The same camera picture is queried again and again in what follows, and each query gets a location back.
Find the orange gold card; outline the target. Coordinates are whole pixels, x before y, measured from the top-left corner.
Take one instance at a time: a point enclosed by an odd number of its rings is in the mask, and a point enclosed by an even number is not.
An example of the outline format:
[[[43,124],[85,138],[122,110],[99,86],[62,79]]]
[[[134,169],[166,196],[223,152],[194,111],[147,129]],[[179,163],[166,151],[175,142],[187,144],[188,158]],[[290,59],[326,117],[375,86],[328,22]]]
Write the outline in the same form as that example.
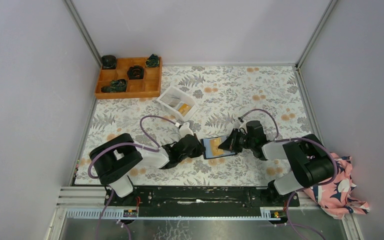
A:
[[[229,154],[230,152],[227,150],[223,150],[219,148],[219,145],[223,142],[221,137],[212,138],[209,140],[209,152],[212,157],[218,157],[221,155]]]

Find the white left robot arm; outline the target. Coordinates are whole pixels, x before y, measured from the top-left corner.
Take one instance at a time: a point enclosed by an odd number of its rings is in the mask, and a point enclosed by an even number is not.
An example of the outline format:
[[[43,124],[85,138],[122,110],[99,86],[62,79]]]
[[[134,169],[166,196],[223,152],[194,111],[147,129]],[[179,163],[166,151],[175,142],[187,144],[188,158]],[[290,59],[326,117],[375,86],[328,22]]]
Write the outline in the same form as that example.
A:
[[[124,206],[135,200],[134,185],[128,173],[140,166],[171,169],[187,158],[197,158],[205,153],[205,147],[195,134],[187,134],[179,141],[152,148],[134,142],[128,133],[96,147],[89,153],[91,163],[87,174],[98,179],[100,184],[110,187],[116,199]]]

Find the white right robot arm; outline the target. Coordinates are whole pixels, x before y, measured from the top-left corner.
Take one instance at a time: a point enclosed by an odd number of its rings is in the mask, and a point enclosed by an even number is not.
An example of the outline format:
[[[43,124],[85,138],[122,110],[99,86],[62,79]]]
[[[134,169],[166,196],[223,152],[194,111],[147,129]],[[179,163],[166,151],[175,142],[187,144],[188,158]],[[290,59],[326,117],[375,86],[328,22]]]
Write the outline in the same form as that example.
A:
[[[335,159],[314,134],[270,141],[257,120],[234,128],[218,148],[233,153],[247,149],[259,160],[289,162],[290,172],[267,185],[266,198],[273,206],[281,205],[292,192],[328,184],[338,174]]]

